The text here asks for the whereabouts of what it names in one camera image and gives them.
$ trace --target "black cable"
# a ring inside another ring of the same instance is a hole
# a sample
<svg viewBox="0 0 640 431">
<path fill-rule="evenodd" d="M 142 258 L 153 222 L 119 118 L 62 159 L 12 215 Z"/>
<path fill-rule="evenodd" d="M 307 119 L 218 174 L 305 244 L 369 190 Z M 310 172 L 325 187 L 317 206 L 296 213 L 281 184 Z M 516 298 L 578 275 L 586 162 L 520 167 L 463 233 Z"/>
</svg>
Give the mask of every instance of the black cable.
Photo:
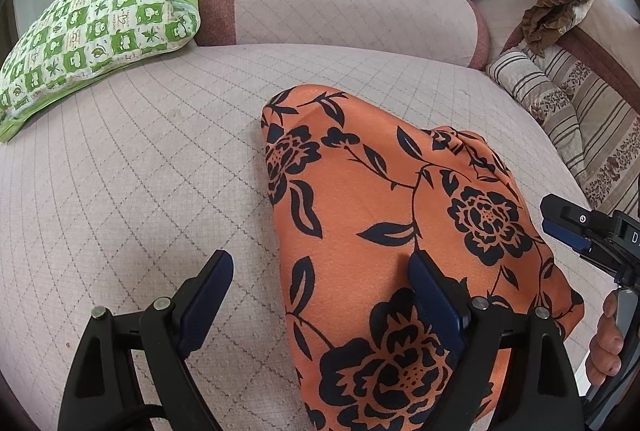
<svg viewBox="0 0 640 431">
<path fill-rule="evenodd" d="M 165 418 L 164 408 L 157 404 L 129 407 L 115 417 L 103 422 L 92 431 L 127 431 L 133 424 L 147 418 Z"/>
<path fill-rule="evenodd" d="M 640 357 L 636 359 L 634 367 L 629 368 L 626 371 L 625 375 L 616 383 L 614 387 L 611 388 L 611 390 L 609 391 L 609 397 L 611 394 L 613 394 L 613 392 L 615 392 L 621 385 L 623 385 L 626 382 L 626 380 L 631 376 L 632 373 L 636 372 L 636 370 L 638 369 L 638 366 L 640 366 Z M 587 407 L 587 409 L 589 410 L 589 413 L 594 414 L 600 411 L 602 407 L 609 401 L 609 397 L 603 398 L 599 403 L 596 404 L 596 407 L 594 407 L 593 409 L 589 409 Z"/>
</svg>

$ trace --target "striped cushion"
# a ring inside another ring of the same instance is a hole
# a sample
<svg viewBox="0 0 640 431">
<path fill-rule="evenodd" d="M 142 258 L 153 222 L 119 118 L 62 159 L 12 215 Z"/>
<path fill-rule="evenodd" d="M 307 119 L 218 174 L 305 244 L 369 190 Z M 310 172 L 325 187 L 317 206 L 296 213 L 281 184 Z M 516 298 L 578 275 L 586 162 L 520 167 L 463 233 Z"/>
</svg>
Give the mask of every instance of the striped cushion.
<svg viewBox="0 0 640 431">
<path fill-rule="evenodd" d="M 489 66 L 489 75 L 542 126 L 594 208 L 637 216 L 637 112 L 566 50 L 553 45 L 539 57 L 520 47 Z"/>
</svg>

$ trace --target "green pillowcase trim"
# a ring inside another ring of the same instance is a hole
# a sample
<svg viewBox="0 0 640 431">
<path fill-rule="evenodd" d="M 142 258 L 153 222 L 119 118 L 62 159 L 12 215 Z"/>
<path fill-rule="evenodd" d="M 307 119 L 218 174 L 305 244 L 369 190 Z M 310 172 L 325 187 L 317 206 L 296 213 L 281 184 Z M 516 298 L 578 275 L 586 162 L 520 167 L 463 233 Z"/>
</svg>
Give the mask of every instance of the green pillowcase trim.
<svg viewBox="0 0 640 431">
<path fill-rule="evenodd" d="M 197 0 L 56 0 L 0 69 L 0 142 L 49 104 L 178 50 L 199 27 Z"/>
</svg>

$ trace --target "green pillow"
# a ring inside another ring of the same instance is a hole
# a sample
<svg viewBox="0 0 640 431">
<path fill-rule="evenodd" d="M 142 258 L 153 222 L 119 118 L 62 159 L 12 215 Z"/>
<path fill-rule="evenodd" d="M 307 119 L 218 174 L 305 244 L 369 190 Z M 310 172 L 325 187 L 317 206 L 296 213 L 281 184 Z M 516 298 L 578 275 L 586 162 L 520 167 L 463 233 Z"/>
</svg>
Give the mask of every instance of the green pillow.
<svg viewBox="0 0 640 431">
<path fill-rule="evenodd" d="M 35 112 L 108 72 L 184 46 L 197 0 L 56 0 L 0 70 L 0 142 Z"/>
</svg>

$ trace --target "blue gripper pad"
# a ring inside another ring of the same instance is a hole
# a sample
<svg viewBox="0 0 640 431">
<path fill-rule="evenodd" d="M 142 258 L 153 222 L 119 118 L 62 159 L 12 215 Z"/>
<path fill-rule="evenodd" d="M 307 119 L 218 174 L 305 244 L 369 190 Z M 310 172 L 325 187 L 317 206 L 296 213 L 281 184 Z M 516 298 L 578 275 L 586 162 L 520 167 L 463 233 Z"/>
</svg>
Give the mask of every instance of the blue gripper pad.
<svg viewBox="0 0 640 431">
<path fill-rule="evenodd" d="M 453 307 L 418 254 L 412 254 L 408 267 L 409 283 L 414 289 L 424 318 L 432 325 L 442 346 L 461 357 L 465 350 L 462 317 Z"/>
<path fill-rule="evenodd" d="M 182 316 L 180 342 L 177 346 L 182 357 L 189 357 L 192 351 L 199 350 L 204 343 L 233 277 L 233 258 L 223 251 Z"/>
<path fill-rule="evenodd" d="M 561 227 L 557 223 L 543 219 L 542 230 L 549 236 L 553 236 L 555 239 L 562 241 L 565 245 L 568 245 L 575 252 L 586 252 L 591 249 L 591 240 L 580 236 L 580 234 L 572 233 L 569 229 Z"/>
</svg>

